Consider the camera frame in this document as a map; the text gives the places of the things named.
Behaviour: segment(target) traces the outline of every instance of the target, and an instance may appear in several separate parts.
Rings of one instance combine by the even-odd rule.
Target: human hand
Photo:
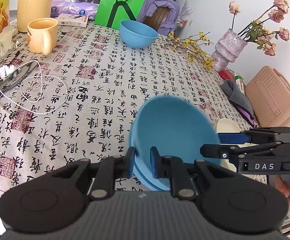
[[[281,180],[280,175],[275,175],[275,188],[286,197],[288,208],[290,208],[290,187]]]

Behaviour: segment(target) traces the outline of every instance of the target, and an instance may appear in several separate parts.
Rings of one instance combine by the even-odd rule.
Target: table
[[[117,30],[93,25],[60,26],[58,43],[47,57],[31,53],[26,34],[18,33],[20,65],[38,59],[45,75],[42,99],[31,104],[19,90],[38,97],[39,79],[28,79],[7,95],[27,109],[53,113],[35,115],[0,96],[0,196],[9,188],[51,172],[80,158],[99,162],[124,155],[130,125],[148,98],[176,95],[196,105],[212,124],[229,118],[240,128],[249,125],[229,103],[216,72],[189,63],[181,52],[165,46],[164,36],[147,49],[127,47]],[[0,60],[14,58],[17,49]],[[38,68],[31,75],[38,75]],[[139,180],[117,180],[116,190],[146,190]]]

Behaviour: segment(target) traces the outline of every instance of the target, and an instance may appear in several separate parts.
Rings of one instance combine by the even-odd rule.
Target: thermos
[[[18,0],[18,24],[19,32],[27,32],[27,24],[40,18],[51,17],[52,0]]]

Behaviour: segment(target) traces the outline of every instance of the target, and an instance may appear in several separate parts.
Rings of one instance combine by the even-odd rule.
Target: white bowl
[[[217,124],[215,124],[214,129],[217,133],[231,133],[231,132],[241,132],[241,129],[239,128],[239,126],[233,122],[232,120],[223,118],[220,119],[218,121]],[[245,143],[245,144],[238,144],[238,146],[240,148],[242,147],[248,147],[248,146],[252,146],[253,144],[250,143]],[[231,164],[228,160],[222,160],[221,166],[229,169],[231,171],[236,172],[237,169],[235,167],[234,164]],[[244,176],[250,178],[250,179],[255,179],[255,175],[251,175],[251,174],[244,174]]]

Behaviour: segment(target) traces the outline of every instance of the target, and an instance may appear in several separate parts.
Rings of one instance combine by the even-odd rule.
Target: chair backrest
[[[146,17],[143,23],[157,31],[161,24],[166,21],[170,11],[168,7],[158,7],[153,16]]]

